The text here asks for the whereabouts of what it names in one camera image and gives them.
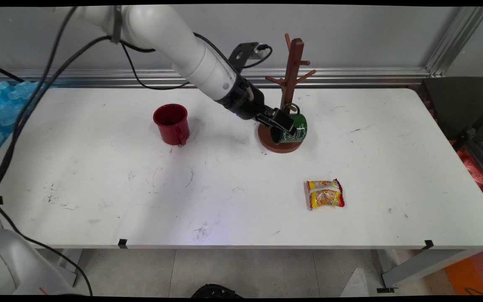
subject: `wooden base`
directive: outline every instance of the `wooden base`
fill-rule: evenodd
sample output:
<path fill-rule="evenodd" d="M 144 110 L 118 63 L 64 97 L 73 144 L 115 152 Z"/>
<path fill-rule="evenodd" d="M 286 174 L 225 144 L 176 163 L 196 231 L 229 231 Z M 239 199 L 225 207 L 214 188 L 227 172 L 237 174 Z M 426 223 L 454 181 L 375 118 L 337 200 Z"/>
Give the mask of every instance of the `wooden base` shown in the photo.
<path fill-rule="evenodd" d="M 271 128 L 262 124 L 258 126 L 258 138 L 266 149 L 275 153 L 290 153 L 301 146 L 302 141 L 297 143 L 280 143 L 276 145 L 272 140 Z"/>

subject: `orange object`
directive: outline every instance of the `orange object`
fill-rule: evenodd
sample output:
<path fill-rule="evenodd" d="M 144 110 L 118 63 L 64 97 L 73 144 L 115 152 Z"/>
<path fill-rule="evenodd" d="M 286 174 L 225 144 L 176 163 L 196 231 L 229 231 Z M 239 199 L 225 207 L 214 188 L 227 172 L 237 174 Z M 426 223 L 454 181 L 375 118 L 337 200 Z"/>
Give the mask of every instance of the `orange object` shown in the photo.
<path fill-rule="evenodd" d="M 342 187 L 337 179 L 331 182 L 327 180 L 307 182 L 307 188 L 309 189 L 311 209 L 320 205 L 344 206 Z"/>

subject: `gray wall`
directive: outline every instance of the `gray wall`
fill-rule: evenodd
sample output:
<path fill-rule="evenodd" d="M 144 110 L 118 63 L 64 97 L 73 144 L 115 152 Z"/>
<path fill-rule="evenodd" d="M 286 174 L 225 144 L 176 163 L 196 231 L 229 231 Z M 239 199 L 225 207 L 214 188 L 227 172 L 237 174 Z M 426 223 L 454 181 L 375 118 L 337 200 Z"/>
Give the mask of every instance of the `gray wall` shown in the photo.
<path fill-rule="evenodd" d="M 193 31 L 228 57 L 240 42 L 263 42 L 274 53 L 263 68 L 283 68 L 284 33 L 305 42 L 312 67 L 423 67 L 435 42 L 456 13 L 449 7 L 297 4 L 173 5 Z M 43 69 L 62 16 L 40 8 L 0 8 L 0 67 Z M 81 46 L 102 36 L 82 21 L 63 34 L 54 67 Z M 170 69 L 159 53 L 131 52 L 137 69 Z M 129 69 L 120 46 L 94 46 L 71 69 Z"/>
<path fill-rule="evenodd" d="M 445 76 L 483 76 L 483 20 Z"/>

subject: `green mug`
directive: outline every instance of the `green mug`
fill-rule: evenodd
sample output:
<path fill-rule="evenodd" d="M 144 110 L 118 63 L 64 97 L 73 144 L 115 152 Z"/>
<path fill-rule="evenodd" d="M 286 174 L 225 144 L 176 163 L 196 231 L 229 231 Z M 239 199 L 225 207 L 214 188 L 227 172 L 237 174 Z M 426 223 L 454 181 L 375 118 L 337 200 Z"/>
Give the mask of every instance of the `green mug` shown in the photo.
<path fill-rule="evenodd" d="M 286 106 L 294 106 L 297 109 L 297 113 L 289 115 L 293 119 L 293 126 L 297 129 L 293 135 L 290 135 L 278 128 L 273 127 L 271 129 L 272 140 L 278 145 L 280 143 L 295 143 L 300 142 L 305 139 L 307 135 L 307 119 L 301 114 L 301 111 L 297 105 L 294 103 L 288 103 L 282 105 L 281 110 Z"/>

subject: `mug handle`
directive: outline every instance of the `mug handle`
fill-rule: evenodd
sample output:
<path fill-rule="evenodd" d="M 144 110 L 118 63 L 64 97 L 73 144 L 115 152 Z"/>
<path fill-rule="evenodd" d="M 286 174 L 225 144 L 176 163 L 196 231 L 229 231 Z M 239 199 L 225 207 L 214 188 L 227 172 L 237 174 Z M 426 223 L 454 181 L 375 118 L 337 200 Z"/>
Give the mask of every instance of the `mug handle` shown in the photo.
<path fill-rule="evenodd" d="M 294 103 L 286 103 L 286 104 L 282 105 L 280 107 L 280 109 L 282 110 L 285 107 L 290 106 L 290 105 L 294 106 L 297 109 L 297 115 L 300 115 L 301 114 L 301 110 L 299 109 L 299 106 L 295 105 Z"/>
<path fill-rule="evenodd" d="M 174 127 L 174 130 L 176 131 L 176 134 L 178 135 L 178 139 L 180 140 L 180 145 L 186 145 L 186 138 L 184 137 L 184 134 L 182 133 L 182 129 L 180 127 L 176 126 Z"/>

